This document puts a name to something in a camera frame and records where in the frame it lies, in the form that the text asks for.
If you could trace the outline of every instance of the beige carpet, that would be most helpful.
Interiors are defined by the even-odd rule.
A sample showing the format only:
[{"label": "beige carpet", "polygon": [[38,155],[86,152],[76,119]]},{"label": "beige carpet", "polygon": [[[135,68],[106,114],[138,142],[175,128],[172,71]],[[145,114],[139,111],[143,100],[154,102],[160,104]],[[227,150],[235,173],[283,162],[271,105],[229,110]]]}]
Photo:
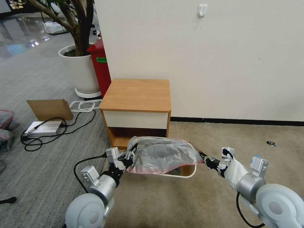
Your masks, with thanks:
[{"label": "beige carpet", "polygon": [[[253,155],[260,155],[269,160],[268,183],[285,185],[304,197],[303,127],[171,122],[169,136],[191,141],[218,158],[221,147],[233,147],[236,159],[246,166]],[[225,179],[204,164],[197,168],[190,179],[124,174],[105,227],[248,227]],[[248,221],[260,224],[243,211]]]}]

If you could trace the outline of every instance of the trash bin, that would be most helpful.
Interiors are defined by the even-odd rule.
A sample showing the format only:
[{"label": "trash bin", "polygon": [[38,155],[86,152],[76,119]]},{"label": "trash bin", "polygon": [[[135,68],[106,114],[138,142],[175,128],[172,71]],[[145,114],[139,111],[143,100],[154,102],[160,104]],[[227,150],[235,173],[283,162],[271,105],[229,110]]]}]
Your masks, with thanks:
[{"label": "trash bin", "polygon": [[110,72],[104,50],[105,48],[102,39],[98,40],[95,44],[87,49],[87,51],[91,53],[91,58],[102,97],[105,96],[105,93],[111,84]]}]

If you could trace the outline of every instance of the white drawer front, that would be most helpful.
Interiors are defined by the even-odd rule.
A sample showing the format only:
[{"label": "white drawer front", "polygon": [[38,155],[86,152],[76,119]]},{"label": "white drawer front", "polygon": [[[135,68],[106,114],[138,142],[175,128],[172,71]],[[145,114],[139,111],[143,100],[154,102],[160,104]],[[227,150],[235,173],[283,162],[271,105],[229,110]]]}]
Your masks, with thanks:
[{"label": "white drawer front", "polygon": [[103,112],[108,127],[167,129],[167,112]]}]

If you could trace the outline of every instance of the black power cord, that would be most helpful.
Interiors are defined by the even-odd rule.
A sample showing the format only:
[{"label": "black power cord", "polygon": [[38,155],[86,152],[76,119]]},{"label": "black power cord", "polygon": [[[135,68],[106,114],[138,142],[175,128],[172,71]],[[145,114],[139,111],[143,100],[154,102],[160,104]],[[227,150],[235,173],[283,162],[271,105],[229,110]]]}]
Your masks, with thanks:
[{"label": "black power cord", "polygon": [[81,187],[83,188],[83,190],[84,190],[86,193],[88,193],[88,190],[86,189],[86,187],[83,185],[83,183],[82,183],[81,180],[79,179],[79,177],[78,177],[78,175],[77,175],[77,173],[76,173],[76,167],[77,167],[80,163],[82,163],[82,162],[85,162],[85,161],[88,161],[88,160],[93,160],[93,159],[96,159],[96,158],[106,158],[106,157],[107,157],[107,155],[106,155],[106,153],[104,153],[103,155],[100,155],[100,156],[86,158],[86,159],[81,160],[81,161],[79,161],[79,162],[77,162],[77,163],[75,164],[75,166],[74,166],[74,175],[75,175],[77,181],[80,183]]},{"label": "black power cord", "polygon": [[264,223],[262,223],[262,224],[260,224],[260,225],[256,225],[256,226],[255,226],[255,225],[251,225],[251,224],[245,219],[244,215],[243,215],[242,212],[241,212],[240,205],[239,205],[239,202],[238,202],[239,197],[240,197],[240,193],[237,192],[237,199],[236,199],[236,201],[237,201],[237,210],[238,210],[240,216],[242,217],[242,219],[244,220],[244,222],[245,222],[248,226],[250,226],[250,227],[252,227],[252,228],[261,228],[261,227],[265,226]]},{"label": "black power cord", "polygon": [[[20,141],[21,141],[21,143],[22,143],[23,145],[25,145],[24,149],[25,149],[26,151],[36,151],[36,150],[39,150],[44,144],[51,143],[51,142],[55,141],[56,139],[60,138],[60,137],[63,136],[63,135],[68,135],[68,134],[74,133],[74,132],[77,131],[78,129],[80,129],[80,128],[86,126],[86,125],[88,125],[90,122],[92,122],[92,120],[94,119],[94,117],[95,117],[95,115],[96,115],[96,111],[93,110],[93,112],[94,112],[94,115],[93,115],[93,117],[91,118],[90,121],[88,121],[88,122],[85,123],[84,125],[82,125],[82,126],[76,128],[75,130],[73,130],[73,131],[71,131],[71,132],[66,133],[67,128],[70,127],[70,126],[73,126],[73,125],[76,123],[77,118],[78,118],[78,116],[81,114],[81,112],[77,114],[74,123],[73,123],[73,124],[70,124],[70,125],[67,124],[67,122],[66,122],[66,120],[65,120],[64,118],[62,118],[62,117],[54,117],[54,118],[50,118],[50,119],[48,119],[48,120],[46,120],[46,121],[43,121],[43,122],[42,122],[41,124],[39,124],[38,126],[34,127],[35,129],[37,129],[39,126],[43,125],[44,123],[46,123],[46,122],[48,122],[48,121],[50,121],[50,120],[53,120],[53,119],[60,119],[60,120],[63,121],[63,123],[61,123],[60,127],[64,127],[64,131],[63,131],[62,133],[59,133],[59,134],[56,134],[56,135],[52,135],[52,136],[40,136],[40,137],[38,137],[38,138],[31,138],[31,137],[24,136],[24,133],[25,133],[26,130],[27,130],[27,129],[26,129],[24,132],[22,132],[22,134],[21,134],[21,136],[20,136]],[[47,141],[47,142],[43,142],[43,141],[41,140],[41,138],[51,138],[51,137],[55,137],[55,138],[53,138],[52,140]],[[35,149],[28,149],[28,147],[31,147],[31,146],[38,146],[38,148],[35,148]]]}]

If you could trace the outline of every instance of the open shelf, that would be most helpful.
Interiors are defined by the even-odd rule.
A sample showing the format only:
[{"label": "open shelf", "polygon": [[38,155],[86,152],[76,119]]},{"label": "open shelf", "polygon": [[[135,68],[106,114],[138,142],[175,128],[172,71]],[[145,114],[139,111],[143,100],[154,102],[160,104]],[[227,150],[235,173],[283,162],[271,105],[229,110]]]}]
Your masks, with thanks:
[{"label": "open shelf", "polygon": [[125,150],[129,140],[133,136],[158,136],[166,137],[166,129],[151,129],[151,128],[120,128],[108,127],[110,131],[110,141],[113,147]]}]

